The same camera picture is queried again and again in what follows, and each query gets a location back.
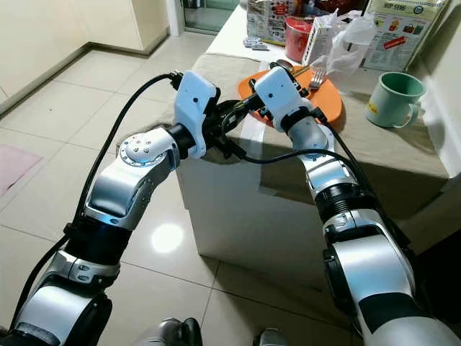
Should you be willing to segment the cream wall cabinet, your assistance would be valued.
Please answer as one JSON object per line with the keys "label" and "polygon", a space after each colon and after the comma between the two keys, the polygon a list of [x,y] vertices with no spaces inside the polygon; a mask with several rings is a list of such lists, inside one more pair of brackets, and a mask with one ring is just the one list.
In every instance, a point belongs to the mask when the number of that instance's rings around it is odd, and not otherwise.
{"label": "cream wall cabinet", "polygon": [[170,34],[169,1],[1,0],[1,115],[89,45],[152,52]]}

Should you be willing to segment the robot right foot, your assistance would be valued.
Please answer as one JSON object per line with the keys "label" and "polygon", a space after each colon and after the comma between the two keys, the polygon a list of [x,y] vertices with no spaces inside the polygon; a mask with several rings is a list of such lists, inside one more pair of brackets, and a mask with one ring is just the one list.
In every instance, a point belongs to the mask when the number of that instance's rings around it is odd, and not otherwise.
{"label": "robot right foot", "polygon": [[278,329],[267,327],[254,338],[251,346],[289,346],[289,340]]}

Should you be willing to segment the beige table cloth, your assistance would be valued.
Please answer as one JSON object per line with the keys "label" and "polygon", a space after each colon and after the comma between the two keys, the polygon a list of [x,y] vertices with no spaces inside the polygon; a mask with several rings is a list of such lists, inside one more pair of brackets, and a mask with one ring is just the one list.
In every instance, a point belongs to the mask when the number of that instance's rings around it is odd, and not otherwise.
{"label": "beige table cloth", "polygon": [[[220,88],[221,98],[239,99],[237,88],[244,79],[260,70],[261,63],[245,57],[205,53],[187,70],[204,76]],[[115,144],[129,135],[147,132],[174,119],[172,99],[175,90],[168,80],[154,87],[166,87],[167,111],[155,112],[152,125],[120,125],[126,134],[116,135]],[[428,129],[421,122],[399,129],[379,128],[367,121],[363,112],[369,96],[343,96],[341,116],[331,121],[348,145],[360,167],[371,181],[386,212],[394,218],[409,218],[425,205],[440,198],[450,174],[436,154]],[[272,158],[291,151],[287,136],[250,117],[228,134],[251,157]],[[222,158],[217,149],[210,149],[203,159],[184,159],[176,172],[184,203],[189,210],[270,210],[294,211],[298,208],[316,212],[306,184],[303,165],[297,159],[277,164],[247,164],[235,158]]]}

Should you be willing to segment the silver blister pack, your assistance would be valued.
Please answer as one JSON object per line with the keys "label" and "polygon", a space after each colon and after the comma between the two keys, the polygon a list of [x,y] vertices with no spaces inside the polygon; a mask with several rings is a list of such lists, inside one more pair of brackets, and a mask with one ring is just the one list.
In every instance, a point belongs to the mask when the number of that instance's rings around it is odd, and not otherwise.
{"label": "silver blister pack", "polygon": [[262,42],[259,37],[245,37],[243,46],[251,50],[268,50],[267,44]]}

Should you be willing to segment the red plastic container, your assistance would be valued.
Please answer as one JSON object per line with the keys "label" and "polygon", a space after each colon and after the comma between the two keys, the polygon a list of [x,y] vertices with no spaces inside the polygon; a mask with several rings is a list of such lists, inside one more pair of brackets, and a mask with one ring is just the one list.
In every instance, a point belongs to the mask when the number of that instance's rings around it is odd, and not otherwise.
{"label": "red plastic container", "polygon": [[307,65],[305,57],[310,33],[313,29],[312,17],[288,16],[285,20],[285,55],[287,59]]}

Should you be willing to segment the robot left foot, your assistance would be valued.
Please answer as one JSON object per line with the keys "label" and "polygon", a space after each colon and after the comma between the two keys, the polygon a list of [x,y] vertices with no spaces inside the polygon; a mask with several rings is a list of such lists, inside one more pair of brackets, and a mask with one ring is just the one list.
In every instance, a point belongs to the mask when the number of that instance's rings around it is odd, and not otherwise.
{"label": "robot left foot", "polygon": [[203,346],[196,319],[164,319],[144,330],[131,346]]}

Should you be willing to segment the white framed glass door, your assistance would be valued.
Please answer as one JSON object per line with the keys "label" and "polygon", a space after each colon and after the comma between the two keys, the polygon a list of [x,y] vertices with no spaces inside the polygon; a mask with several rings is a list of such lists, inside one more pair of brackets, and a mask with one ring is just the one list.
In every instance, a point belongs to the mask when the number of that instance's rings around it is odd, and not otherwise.
{"label": "white framed glass door", "polygon": [[235,0],[164,0],[171,32],[216,35],[240,4]]}

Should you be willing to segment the green mug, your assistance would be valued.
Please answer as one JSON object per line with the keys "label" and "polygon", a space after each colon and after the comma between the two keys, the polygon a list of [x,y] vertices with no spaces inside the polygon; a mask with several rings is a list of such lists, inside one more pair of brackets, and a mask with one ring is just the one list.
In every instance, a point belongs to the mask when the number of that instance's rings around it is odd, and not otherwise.
{"label": "green mug", "polygon": [[379,76],[367,102],[365,117],[379,128],[405,128],[413,125],[421,113],[419,99],[427,88],[415,76],[386,72]]}

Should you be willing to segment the pink floor mat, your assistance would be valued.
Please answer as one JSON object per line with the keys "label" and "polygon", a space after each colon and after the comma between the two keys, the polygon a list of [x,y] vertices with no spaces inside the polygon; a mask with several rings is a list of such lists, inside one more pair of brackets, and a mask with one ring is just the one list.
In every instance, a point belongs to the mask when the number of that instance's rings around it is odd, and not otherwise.
{"label": "pink floor mat", "polygon": [[0,196],[10,191],[23,175],[23,167],[29,162],[29,155],[24,155],[18,148],[0,145]]}

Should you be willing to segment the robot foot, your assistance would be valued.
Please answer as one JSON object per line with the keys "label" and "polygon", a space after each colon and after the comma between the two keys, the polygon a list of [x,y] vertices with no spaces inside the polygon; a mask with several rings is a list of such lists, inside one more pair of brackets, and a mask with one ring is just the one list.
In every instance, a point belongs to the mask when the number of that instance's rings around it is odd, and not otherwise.
{"label": "robot foot", "polygon": [[289,346],[289,340],[278,329],[267,327],[254,338],[251,346]]}
{"label": "robot foot", "polygon": [[196,319],[164,319],[144,330],[131,346],[203,346]]}

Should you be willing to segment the orange round plate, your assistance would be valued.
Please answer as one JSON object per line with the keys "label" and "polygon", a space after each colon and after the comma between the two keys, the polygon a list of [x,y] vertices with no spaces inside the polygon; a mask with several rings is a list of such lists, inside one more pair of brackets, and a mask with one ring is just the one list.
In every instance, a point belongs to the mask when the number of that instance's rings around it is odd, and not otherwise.
{"label": "orange round plate", "polygon": [[[251,88],[249,86],[250,79],[260,79],[268,70],[260,71],[254,75],[247,76],[243,78],[237,86],[238,94],[241,99],[251,96]],[[310,67],[304,72],[297,76],[297,82],[303,88],[306,88],[310,83],[310,80],[313,78],[313,72],[310,71]],[[343,102],[339,90],[330,80],[325,80],[320,88],[313,90],[313,92],[308,95],[307,99],[313,103],[314,106],[320,108],[323,113],[325,113],[327,122],[333,126],[335,132],[342,131],[345,125],[345,115],[343,115]],[[263,122],[268,128],[272,128],[272,122],[267,117],[261,115],[260,112],[253,111],[250,113],[251,116],[256,118],[258,121]]]}

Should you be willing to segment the silver metal fork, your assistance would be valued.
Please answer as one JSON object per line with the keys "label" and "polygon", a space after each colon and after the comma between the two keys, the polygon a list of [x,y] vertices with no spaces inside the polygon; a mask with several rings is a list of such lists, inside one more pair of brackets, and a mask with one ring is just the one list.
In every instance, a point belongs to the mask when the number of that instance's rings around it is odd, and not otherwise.
{"label": "silver metal fork", "polygon": [[322,83],[325,81],[326,78],[326,70],[323,67],[313,67],[312,68],[312,78],[310,78],[310,82],[308,84],[308,89],[310,92],[314,92],[314,90],[319,90]]}

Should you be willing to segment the clear plastic bag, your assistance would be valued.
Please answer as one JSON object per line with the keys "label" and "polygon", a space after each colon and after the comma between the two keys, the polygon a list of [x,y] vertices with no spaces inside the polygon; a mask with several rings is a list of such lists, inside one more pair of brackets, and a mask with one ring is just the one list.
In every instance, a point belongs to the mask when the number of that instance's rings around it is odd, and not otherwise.
{"label": "clear plastic bag", "polygon": [[337,19],[349,22],[333,36],[325,58],[327,79],[333,81],[348,79],[358,69],[377,33],[373,17],[362,16],[362,11],[349,11]]}

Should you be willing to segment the colourful printed box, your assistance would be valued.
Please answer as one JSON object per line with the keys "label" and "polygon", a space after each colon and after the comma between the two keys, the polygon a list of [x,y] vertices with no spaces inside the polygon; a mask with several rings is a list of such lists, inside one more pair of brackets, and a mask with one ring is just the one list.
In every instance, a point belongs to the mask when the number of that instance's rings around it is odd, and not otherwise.
{"label": "colourful printed box", "polygon": [[285,20],[299,8],[300,0],[246,0],[246,33],[264,43],[284,45]]}

